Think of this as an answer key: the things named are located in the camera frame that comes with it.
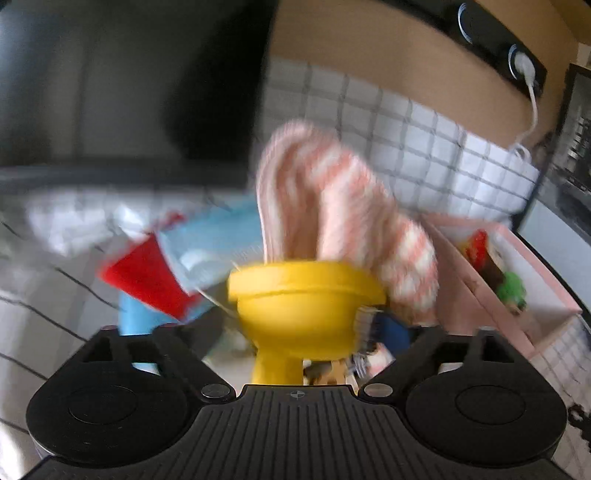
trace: toy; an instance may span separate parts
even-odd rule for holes
[[[258,348],[252,382],[301,385],[302,361],[338,360],[356,351],[355,313],[384,304],[370,274],[338,262],[294,261],[234,271],[228,298]]]

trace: white cable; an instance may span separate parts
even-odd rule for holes
[[[538,126],[538,104],[535,101],[534,81],[535,81],[535,67],[531,59],[522,52],[515,55],[515,69],[521,73],[527,84],[527,89],[530,93],[532,118],[531,126],[522,134],[517,135],[515,143],[509,148],[510,153],[521,152],[521,158],[527,163],[531,163],[530,151],[522,145],[523,140],[529,137]]]
[[[525,140],[527,137],[529,137],[534,132],[535,127],[538,126],[538,104],[535,101],[534,86],[528,84],[527,89],[530,92],[531,107],[532,107],[531,127],[528,130],[526,130],[525,132],[523,132],[522,134],[517,135],[517,138],[515,139],[515,145],[519,145],[519,146],[522,146],[521,143],[523,142],[523,140]]]

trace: green toy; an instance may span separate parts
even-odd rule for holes
[[[507,306],[516,306],[523,312],[527,307],[525,302],[525,287],[519,275],[513,272],[506,272],[503,283],[496,289],[496,296]]]

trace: power plug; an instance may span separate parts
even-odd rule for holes
[[[518,52],[515,55],[515,69],[521,73],[525,79],[527,86],[534,86],[535,82],[535,67],[531,59],[523,52]]]

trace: striped fabric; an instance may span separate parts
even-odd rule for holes
[[[265,261],[347,261],[417,313],[437,295],[435,252],[363,159],[305,122],[280,128],[256,181]]]

